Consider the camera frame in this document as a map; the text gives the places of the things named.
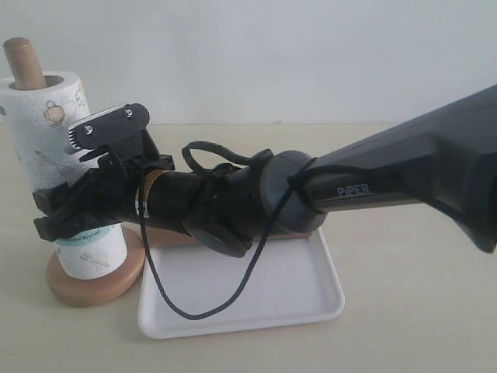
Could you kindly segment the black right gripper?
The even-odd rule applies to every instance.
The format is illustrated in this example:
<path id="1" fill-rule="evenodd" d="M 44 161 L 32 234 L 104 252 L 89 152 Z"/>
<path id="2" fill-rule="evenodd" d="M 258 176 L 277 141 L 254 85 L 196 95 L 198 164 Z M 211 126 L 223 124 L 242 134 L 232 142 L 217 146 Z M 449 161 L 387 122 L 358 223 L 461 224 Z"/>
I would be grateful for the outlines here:
<path id="1" fill-rule="evenodd" d="M 143 224 L 149 207 L 145 202 L 144 178 L 153 171 L 172 171 L 171 155 L 155 153 L 121 160 L 104 155 L 74 186 L 62 183 L 33 192 L 37 209 L 56 218 L 33 220 L 38 236 L 45 241 L 71 239 L 93 228 L 114 223 Z"/>

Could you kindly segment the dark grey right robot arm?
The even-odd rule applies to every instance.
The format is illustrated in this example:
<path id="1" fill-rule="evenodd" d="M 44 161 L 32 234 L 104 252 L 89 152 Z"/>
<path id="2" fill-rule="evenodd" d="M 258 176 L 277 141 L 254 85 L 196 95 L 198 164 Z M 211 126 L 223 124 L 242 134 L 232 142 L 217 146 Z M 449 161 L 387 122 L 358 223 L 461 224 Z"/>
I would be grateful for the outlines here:
<path id="1" fill-rule="evenodd" d="M 149 119 L 135 103 L 69 127 L 79 161 L 97 165 L 33 193 L 41 239 L 127 221 L 242 257 L 262 237 L 314 231 L 332 211 L 423 203 L 481 251 L 496 248 L 495 87 L 317 158 L 269 149 L 248 157 L 193 141 L 182 149 L 185 173 L 158 151 Z"/>

